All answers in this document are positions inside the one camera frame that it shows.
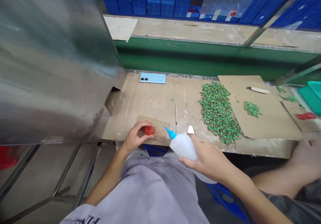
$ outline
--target wooden stick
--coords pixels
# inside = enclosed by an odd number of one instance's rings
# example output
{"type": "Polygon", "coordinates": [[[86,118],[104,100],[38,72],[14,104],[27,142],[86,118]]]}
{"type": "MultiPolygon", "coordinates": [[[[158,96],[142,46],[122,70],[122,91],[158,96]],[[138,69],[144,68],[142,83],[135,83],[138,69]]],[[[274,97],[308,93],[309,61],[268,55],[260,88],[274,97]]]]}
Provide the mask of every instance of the wooden stick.
{"type": "Polygon", "coordinates": [[[177,105],[175,105],[176,125],[177,125],[177,105]]]}

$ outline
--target light blue smartphone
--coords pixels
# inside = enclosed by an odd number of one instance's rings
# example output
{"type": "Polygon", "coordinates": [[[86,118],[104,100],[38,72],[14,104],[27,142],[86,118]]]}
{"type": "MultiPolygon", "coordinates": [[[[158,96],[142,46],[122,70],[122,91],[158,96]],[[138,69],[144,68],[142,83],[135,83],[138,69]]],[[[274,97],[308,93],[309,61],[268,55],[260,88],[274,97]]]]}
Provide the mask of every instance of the light blue smartphone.
{"type": "Polygon", "coordinates": [[[165,84],[166,83],[166,74],[141,73],[139,82],[165,84]]]}

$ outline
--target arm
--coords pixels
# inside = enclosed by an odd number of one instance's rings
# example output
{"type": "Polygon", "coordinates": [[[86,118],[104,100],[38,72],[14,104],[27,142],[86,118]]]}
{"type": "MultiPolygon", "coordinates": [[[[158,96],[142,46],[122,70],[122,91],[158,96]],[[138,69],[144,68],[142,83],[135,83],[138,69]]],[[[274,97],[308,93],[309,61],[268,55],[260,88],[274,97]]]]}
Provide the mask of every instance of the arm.
{"type": "Polygon", "coordinates": [[[217,146],[201,143],[193,134],[189,136],[194,143],[198,159],[191,161],[181,158],[180,161],[183,164],[226,186],[241,199],[255,223],[291,223],[256,188],[250,177],[234,166],[217,146]]]}
{"type": "Polygon", "coordinates": [[[138,131],[144,126],[151,125],[149,121],[141,121],[131,128],[123,145],[116,151],[113,160],[87,197],[85,201],[86,204],[93,206],[98,205],[116,187],[129,153],[139,147],[145,140],[153,138],[152,135],[139,137],[137,135],[138,131]]]}

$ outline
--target wooden workbench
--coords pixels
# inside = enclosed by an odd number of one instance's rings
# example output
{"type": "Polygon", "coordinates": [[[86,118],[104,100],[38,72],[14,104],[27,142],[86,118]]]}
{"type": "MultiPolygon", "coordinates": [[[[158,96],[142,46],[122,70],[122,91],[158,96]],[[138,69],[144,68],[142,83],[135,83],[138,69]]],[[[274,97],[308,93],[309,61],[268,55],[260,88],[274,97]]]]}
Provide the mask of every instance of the wooden workbench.
{"type": "MultiPolygon", "coordinates": [[[[139,71],[127,73],[122,91],[112,92],[106,101],[111,118],[103,134],[105,140],[124,141],[130,128],[139,115],[158,119],[170,124],[177,133],[187,132],[192,125],[201,141],[218,146],[223,151],[239,154],[274,156],[289,158],[297,141],[290,139],[248,139],[241,137],[236,143],[225,145],[211,133],[204,124],[201,114],[200,92],[210,77],[167,74],[166,84],[148,84],[139,82],[139,71]],[[175,105],[177,105],[178,124],[175,124],[175,105]]],[[[306,139],[321,138],[320,133],[303,133],[306,139]]],[[[169,146],[150,140],[150,144],[169,146]]]]}

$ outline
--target green bead pile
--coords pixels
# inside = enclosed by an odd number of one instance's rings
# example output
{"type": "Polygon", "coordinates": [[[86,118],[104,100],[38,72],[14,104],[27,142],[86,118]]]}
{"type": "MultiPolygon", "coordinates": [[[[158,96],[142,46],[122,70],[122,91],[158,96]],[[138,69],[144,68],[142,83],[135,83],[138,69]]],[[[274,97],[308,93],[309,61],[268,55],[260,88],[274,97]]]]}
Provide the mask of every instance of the green bead pile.
{"type": "Polygon", "coordinates": [[[297,102],[298,101],[298,99],[295,96],[293,96],[293,98],[291,98],[291,97],[283,97],[282,95],[280,95],[280,97],[282,99],[284,99],[286,101],[290,101],[290,102],[297,102]]]}
{"type": "Polygon", "coordinates": [[[231,94],[218,82],[203,85],[201,92],[201,113],[203,121],[215,136],[220,137],[224,144],[233,143],[241,134],[241,128],[232,116],[231,102],[228,96],[231,94]]]}
{"type": "Polygon", "coordinates": [[[260,108],[251,102],[245,101],[244,102],[244,109],[247,111],[248,115],[255,116],[257,118],[258,118],[259,114],[262,115],[260,108]]]}
{"type": "Polygon", "coordinates": [[[284,89],[281,85],[279,85],[279,86],[277,87],[277,90],[278,90],[279,93],[284,93],[284,92],[286,92],[285,89],[284,89]]]}

